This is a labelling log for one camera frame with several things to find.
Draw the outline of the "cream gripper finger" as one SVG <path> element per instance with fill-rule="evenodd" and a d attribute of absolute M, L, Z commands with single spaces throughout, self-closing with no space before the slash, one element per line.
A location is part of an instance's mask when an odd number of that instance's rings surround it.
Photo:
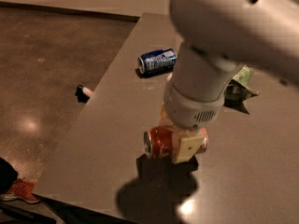
<path fill-rule="evenodd" d="M 164 105 L 162 105 L 159 119 L 160 126 L 174 126 L 175 123 L 168 117 Z"/>
<path fill-rule="evenodd" d="M 193 155 L 204 153 L 207 149 L 206 131 L 197 133 L 174 133 L 172 135 L 172 156 L 174 164 L 189 161 Z"/>

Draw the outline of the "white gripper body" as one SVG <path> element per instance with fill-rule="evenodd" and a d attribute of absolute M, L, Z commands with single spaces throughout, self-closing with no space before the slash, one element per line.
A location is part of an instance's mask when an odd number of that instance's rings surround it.
<path fill-rule="evenodd" d="M 166 81 L 164 109 L 166 115 L 179 127 L 206 127 L 217 119 L 223 104 L 223 96 L 213 102 L 194 101 L 178 92 L 173 78 Z"/>

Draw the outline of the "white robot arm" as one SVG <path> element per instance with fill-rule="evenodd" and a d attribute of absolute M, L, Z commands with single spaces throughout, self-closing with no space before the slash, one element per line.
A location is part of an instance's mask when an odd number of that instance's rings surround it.
<path fill-rule="evenodd" d="M 200 128 L 213 122 L 242 65 L 299 82 L 299 7 L 291 0 L 170 0 L 183 41 L 164 90 L 175 125 L 172 161 L 198 150 Z"/>

